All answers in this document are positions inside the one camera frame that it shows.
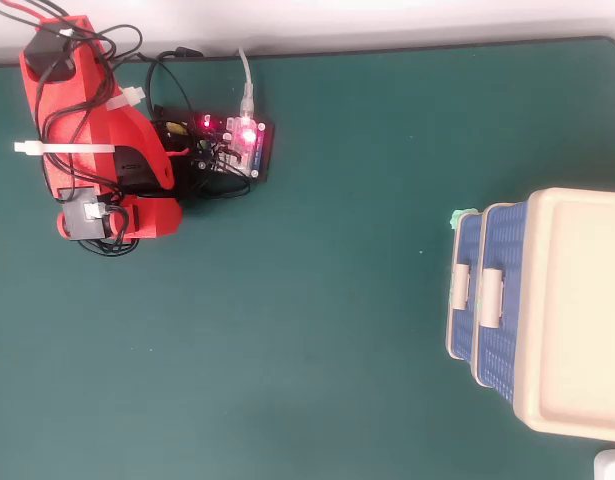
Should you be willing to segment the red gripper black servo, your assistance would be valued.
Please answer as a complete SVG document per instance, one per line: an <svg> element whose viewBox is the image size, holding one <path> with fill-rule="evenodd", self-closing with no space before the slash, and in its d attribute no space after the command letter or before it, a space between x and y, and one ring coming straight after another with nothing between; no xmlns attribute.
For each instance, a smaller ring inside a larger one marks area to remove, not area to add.
<svg viewBox="0 0 615 480"><path fill-rule="evenodd" d="M123 240L154 239L177 232L182 208L173 198L125 196L110 207L110 194L98 195L94 187L58 191L61 213L57 218L60 235L71 241L112 240L124 230Z"/></svg>

